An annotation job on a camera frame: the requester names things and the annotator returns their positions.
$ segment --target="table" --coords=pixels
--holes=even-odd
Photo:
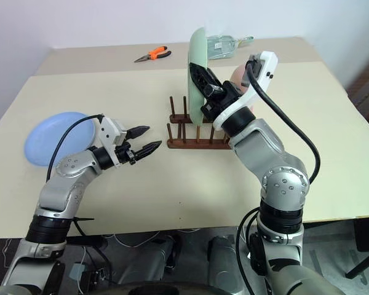
[[[232,151],[167,148],[169,96],[181,106],[188,45],[168,46],[171,59],[139,64],[132,61],[154,45],[58,50],[28,79],[0,121],[0,238],[25,236],[44,185],[46,168],[23,155],[26,137],[40,121],[64,111],[103,112],[128,128],[150,125],[133,141],[134,149],[164,142],[136,165],[111,168],[90,184],[77,214],[95,218],[82,223],[87,234],[236,226],[259,205],[260,184]],[[280,60],[268,94],[321,155],[304,221],[369,216],[369,125],[308,44],[300,38],[259,40],[235,58],[209,65],[220,80],[229,79],[236,65],[260,50],[275,51]],[[129,61],[123,52],[129,52]],[[262,101],[254,113],[266,119],[310,174],[309,148]],[[201,137],[208,131],[203,127]],[[188,126],[187,133],[195,136],[195,128]],[[76,234],[71,228],[69,235]]]

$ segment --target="pliers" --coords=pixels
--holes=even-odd
[[[167,51],[164,52],[162,54],[158,54],[160,52],[163,52],[165,50],[167,50],[167,46],[160,46],[156,49],[154,49],[153,51],[149,51],[149,53],[147,55],[144,55],[143,57],[140,57],[139,59],[135,60],[135,63],[139,63],[140,61],[145,61],[145,60],[155,60],[157,58],[163,58],[163,57],[167,57],[171,54],[171,51]]]

